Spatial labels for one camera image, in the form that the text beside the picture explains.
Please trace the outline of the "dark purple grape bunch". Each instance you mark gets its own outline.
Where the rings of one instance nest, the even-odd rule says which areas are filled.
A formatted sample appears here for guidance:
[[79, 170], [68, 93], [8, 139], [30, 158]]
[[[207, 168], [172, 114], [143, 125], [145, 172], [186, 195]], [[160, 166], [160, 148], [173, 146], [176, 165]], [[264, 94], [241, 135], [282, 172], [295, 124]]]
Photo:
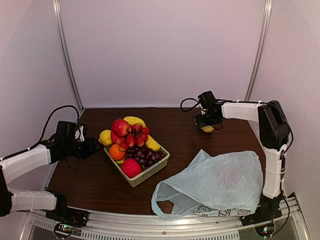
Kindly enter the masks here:
[[129, 148], [124, 155], [125, 159], [134, 159], [143, 169], [158, 163], [167, 154], [163, 150], [152, 150], [145, 146]]

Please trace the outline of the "large yellow lemon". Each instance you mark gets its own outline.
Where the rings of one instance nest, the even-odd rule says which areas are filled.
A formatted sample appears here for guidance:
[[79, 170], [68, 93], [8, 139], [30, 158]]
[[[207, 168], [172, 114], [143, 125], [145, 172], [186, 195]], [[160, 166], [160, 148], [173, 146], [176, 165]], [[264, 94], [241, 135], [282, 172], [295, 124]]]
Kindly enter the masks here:
[[110, 146], [113, 142], [111, 140], [111, 130], [103, 130], [99, 135], [99, 142], [104, 146]]

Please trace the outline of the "right aluminium frame post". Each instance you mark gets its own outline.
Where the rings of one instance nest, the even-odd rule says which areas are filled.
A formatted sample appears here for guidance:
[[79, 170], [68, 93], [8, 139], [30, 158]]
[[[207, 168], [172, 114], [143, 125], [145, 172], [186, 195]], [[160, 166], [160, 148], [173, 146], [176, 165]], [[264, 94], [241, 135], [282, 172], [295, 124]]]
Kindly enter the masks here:
[[250, 75], [248, 88], [244, 98], [245, 101], [249, 101], [251, 99], [254, 92], [255, 84], [257, 82], [260, 66], [263, 60], [264, 49], [265, 49], [268, 35], [269, 35], [271, 18], [272, 18], [272, 9], [273, 9], [273, 1], [265, 0], [258, 45], [257, 45], [254, 63], [253, 63], [253, 67]]

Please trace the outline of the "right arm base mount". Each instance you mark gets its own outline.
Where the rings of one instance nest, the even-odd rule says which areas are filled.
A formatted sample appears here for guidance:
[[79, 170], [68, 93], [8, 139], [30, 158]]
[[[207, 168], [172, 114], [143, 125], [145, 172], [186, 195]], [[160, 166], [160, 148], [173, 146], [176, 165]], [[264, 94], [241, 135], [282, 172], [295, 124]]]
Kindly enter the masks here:
[[254, 225], [255, 233], [259, 237], [272, 237], [276, 233], [274, 220], [283, 215], [280, 208], [281, 200], [283, 200], [282, 194], [273, 199], [262, 195], [255, 213], [241, 217], [242, 226]]

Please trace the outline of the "red lychee bunch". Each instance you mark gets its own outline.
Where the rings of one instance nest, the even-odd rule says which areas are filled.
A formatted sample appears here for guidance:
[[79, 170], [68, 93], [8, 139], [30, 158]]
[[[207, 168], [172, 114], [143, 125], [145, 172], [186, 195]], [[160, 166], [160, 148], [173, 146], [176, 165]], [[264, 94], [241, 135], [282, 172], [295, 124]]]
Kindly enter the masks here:
[[124, 138], [124, 141], [120, 142], [119, 150], [121, 152], [126, 152], [129, 148], [134, 146], [142, 147], [148, 141], [148, 136], [150, 129], [146, 126], [143, 126], [141, 122], [137, 122], [129, 128], [127, 136]]

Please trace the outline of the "dark red fruit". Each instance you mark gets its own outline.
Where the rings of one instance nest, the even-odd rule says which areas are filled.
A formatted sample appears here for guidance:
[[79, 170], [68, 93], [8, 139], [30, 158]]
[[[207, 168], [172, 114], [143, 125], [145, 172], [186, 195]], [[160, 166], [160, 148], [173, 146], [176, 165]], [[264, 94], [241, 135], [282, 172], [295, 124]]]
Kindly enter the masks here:
[[130, 127], [130, 124], [126, 120], [118, 118], [112, 122], [111, 131], [118, 137], [124, 137], [128, 134]]

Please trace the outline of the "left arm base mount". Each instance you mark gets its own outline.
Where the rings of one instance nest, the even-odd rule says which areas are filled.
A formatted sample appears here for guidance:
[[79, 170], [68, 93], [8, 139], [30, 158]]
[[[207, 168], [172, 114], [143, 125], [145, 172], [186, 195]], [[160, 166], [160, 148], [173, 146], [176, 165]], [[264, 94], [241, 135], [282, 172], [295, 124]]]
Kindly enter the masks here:
[[56, 197], [56, 205], [53, 210], [45, 210], [45, 217], [57, 221], [53, 227], [53, 233], [60, 240], [70, 237], [76, 228], [87, 226], [89, 212], [68, 206], [67, 197], [53, 190], [46, 190]]

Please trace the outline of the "pink red round fruit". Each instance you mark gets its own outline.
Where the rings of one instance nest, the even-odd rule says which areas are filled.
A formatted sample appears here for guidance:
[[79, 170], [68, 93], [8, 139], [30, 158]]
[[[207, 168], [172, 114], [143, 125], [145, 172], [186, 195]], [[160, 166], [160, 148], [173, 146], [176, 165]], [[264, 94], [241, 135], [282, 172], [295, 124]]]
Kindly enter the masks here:
[[142, 172], [142, 168], [133, 158], [126, 159], [121, 165], [121, 170], [128, 178], [133, 178]]

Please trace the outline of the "light blue plastic bag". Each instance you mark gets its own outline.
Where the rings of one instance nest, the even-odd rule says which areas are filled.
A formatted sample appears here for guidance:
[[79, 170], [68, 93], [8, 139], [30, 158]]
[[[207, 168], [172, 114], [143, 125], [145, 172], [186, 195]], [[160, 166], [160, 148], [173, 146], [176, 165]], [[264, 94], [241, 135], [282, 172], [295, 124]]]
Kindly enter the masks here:
[[163, 219], [245, 217], [256, 212], [262, 188], [262, 167], [254, 151], [210, 156], [200, 150], [188, 167], [157, 184], [151, 208]]

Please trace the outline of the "front aluminium rail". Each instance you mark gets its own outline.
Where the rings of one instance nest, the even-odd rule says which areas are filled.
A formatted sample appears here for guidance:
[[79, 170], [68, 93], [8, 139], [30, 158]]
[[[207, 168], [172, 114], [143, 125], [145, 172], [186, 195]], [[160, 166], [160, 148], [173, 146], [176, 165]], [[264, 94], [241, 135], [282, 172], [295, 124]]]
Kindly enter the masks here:
[[262, 230], [275, 225], [273, 240], [309, 240], [296, 197], [280, 203], [282, 216], [243, 225], [237, 217], [186, 216], [164, 220], [154, 215], [90, 211], [87, 225], [75, 228], [69, 240], [261, 240]]

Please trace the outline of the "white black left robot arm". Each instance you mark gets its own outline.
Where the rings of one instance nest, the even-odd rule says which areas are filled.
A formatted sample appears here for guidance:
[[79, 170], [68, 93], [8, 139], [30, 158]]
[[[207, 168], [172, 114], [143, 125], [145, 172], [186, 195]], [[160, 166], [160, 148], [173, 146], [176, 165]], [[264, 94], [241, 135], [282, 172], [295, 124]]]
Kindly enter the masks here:
[[0, 160], [0, 215], [42, 210], [53, 213], [61, 222], [72, 218], [67, 198], [50, 191], [9, 188], [13, 180], [43, 166], [73, 157], [85, 160], [104, 148], [96, 138], [87, 136], [87, 126], [59, 121], [55, 134], [36, 145], [5, 156]]

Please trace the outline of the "orange fruit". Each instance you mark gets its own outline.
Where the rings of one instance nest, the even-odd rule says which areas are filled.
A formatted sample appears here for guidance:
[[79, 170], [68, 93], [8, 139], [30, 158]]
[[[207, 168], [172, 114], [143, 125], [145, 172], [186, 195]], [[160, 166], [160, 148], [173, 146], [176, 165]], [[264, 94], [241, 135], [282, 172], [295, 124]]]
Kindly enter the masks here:
[[125, 152], [120, 151], [120, 146], [118, 143], [114, 143], [109, 148], [108, 153], [109, 153], [109, 156], [115, 161], [120, 161], [125, 157]]

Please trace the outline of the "left aluminium frame post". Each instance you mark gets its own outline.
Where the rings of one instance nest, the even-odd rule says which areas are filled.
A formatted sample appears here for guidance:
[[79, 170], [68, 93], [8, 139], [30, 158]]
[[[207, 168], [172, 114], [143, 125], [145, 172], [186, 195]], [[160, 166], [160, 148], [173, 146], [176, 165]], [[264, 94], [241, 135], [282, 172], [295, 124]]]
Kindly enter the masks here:
[[84, 106], [80, 97], [80, 93], [78, 90], [78, 86], [75, 80], [74, 71], [72, 68], [72, 63], [68, 51], [68, 44], [66, 40], [65, 30], [64, 30], [64, 24], [63, 24], [63, 18], [62, 18], [62, 11], [61, 11], [61, 2], [59, 0], [53, 0], [53, 14], [57, 26], [57, 33], [58, 38], [60, 42], [60, 47], [62, 51], [62, 58], [65, 65], [68, 81], [70, 83], [71, 92], [73, 94], [75, 104], [79, 111], [84, 110]]

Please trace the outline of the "pale yellow wrinkled fruit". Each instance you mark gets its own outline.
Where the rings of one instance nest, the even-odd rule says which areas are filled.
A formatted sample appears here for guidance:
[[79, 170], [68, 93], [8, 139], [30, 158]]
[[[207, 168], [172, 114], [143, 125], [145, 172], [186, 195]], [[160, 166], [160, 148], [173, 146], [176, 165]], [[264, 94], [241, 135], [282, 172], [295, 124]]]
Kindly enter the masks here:
[[202, 126], [200, 129], [205, 133], [211, 133], [215, 130], [215, 128], [211, 125]]

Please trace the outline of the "beige perforated plastic basket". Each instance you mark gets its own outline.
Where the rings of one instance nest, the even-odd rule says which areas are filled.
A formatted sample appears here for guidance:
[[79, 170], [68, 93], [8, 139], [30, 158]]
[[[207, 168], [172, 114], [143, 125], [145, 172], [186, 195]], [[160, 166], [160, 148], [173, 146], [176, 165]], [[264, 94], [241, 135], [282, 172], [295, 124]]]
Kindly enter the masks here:
[[127, 158], [123, 158], [122, 160], [118, 160], [115, 161], [113, 160], [110, 155], [109, 155], [109, 149], [110, 147], [113, 145], [114, 143], [112, 143], [109, 146], [104, 146], [104, 151], [107, 154], [108, 158], [110, 159], [110, 161], [112, 162], [112, 164], [116, 167], [116, 169], [120, 172], [120, 174], [125, 178], [125, 180], [129, 183], [129, 185], [131, 187], [136, 187], [138, 186], [140, 183], [142, 183], [143, 181], [145, 181], [146, 179], [148, 179], [149, 177], [151, 177], [152, 175], [154, 175], [155, 173], [157, 173], [158, 171], [160, 171], [161, 169], [163, 169], [168, 162], [170, 153], [164, 149], [161, 145], [160, 145], [160, 150], [163, 150], [167, 155], [160, 160], [158, 163], [150, 166], [147, 169], [143, 169], [141, 166], [141, 173], [138, 174], [135, 177], [129, 178], [125, 175], [125, 173], [122, 171], [121, 166], [123, 164], [123, 162], [127, 159]]

